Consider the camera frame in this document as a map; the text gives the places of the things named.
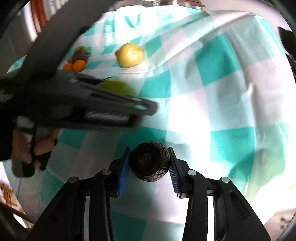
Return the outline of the person's left hand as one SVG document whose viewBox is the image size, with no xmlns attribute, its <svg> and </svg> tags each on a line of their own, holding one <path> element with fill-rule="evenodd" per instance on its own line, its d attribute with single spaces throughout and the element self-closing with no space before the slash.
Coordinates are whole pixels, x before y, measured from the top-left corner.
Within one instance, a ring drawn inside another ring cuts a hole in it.
<svg viewBox="0 0 296 241">
<path fill-rule="evenodd" d="M 49 153 L 55 147 L 55 140 L 57 140 L 60 128 L 49 128 L 49 134 L 45 138 L 39 139 L 34 148 L 35 157 L 42 154 Z M 23 161 L 26 164 L 32 162 L 32 155 L 30 153 L 31 144 L 27 140 L 25 133 L 15 130 L 13 133 L 13 150 L 12 156 Z"/>
</svg>

